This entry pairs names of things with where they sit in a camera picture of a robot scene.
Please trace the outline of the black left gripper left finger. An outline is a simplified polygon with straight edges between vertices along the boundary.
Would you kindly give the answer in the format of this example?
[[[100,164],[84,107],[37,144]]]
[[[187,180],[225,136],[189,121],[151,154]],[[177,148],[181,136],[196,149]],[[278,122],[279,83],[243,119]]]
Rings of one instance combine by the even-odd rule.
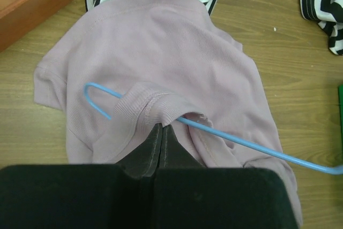
[[[116,164],[1,169],[1,228],[146,228],[163,128]]]

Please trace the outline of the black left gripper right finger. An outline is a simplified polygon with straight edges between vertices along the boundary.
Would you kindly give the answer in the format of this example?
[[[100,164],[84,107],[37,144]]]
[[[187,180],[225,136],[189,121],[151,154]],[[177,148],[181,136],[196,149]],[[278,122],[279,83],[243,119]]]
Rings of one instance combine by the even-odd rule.
[[[206,168],[163,129],[155,228],[298,228],[281,178],[264,168]]]

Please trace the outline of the mauve tank top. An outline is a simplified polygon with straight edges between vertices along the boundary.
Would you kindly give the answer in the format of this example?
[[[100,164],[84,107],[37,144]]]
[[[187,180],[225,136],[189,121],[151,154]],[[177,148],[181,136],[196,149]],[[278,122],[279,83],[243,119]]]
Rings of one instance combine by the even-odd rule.
[[[155,124],[171,125],[201,164],[275,171],[303,223],[285,161],[177,121],[282,150],[254,61],[198,0],[111,0],[88,11],[37,65],[34,100],[66,114],[72,164],[115,163]]]

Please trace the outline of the blue wire hanger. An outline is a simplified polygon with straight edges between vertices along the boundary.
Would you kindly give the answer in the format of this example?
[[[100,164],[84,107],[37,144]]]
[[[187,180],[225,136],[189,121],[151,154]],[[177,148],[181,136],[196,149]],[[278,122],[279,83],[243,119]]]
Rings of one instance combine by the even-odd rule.
[[[108,93],[108,94],[110,94],[110,95],[112,95],[112,96],[114,96],[116,98],[119,98],[119,99],[122,98],[122,95],[120,93],[118,93],[118,92],[115,92],[115,91],[113,91],[113,90],[111,90],[109,88],[106,88],[106,87],[104,87],[102,85],[99,85],[97,83],[90,82],[90,83],[86,83],[84,85],[83,93],[84,93],[84,96],[85,96],[87,102],[95,110],[97,110],[101,115],[106,117],[108,120],[111,120],[111,116],[109,114],[107,114],[104,110],[102,110],[98,105],[96,105],[92,101],[92,99],[91,99],[91,97],[90,97],[90,95],[88,93],[88,89],[90,87],[97,88],[98,90],[100,90],[102,92],[106,92],[106,93]],[[230,134],[225,133],[223,131],[216,130],[214,128],[210,128],[210,127],[208,127],[206,125],[200,124],[199,122],[188,120],[188,119],[186,119],[184,117],[179,117],[176,120],[178,122],[183,123],[183,124],[190,125],[191,127],[194,127],[196,129],[202,130],[202,131],[207,132],[209,134],[218,136],[220,138],[229,140],[231,142],[234,142],[236,144],[242,145],[244,147],[253,149],[255,151],[259,151],[259,152],[267,154],[269,156],[273,156],[273,157],[279,158],[279,159],[284,160],[284,161],[291,162],[291,163],[296,164],[296,165],[300,165],[300,166],[305,167],[305,168],[309,168],[309,169],[314,170],[314,171],[318,171],[318,172],[322,172],[322,173],[326,173],[326,174],[331,174],[331,175],[342,175],[342,165],[336,166],[336,167],[322,166],[322,165],[319,165],[319,164],[315,164],[315,163],[312,163],[312,162],[309,162],[309,161],[306,161],[306,160],[299,159],[297,157],[293,157],[293,156],[290,156],[290,155],[287,155],[287,154],[284,154],[284,153],[281,153],[281,152],[269,149],[267,147],[258,145],[258,144],[253,143],[253,142],[246,141],[244,139],[241,139],[239,137],[230,135]]]

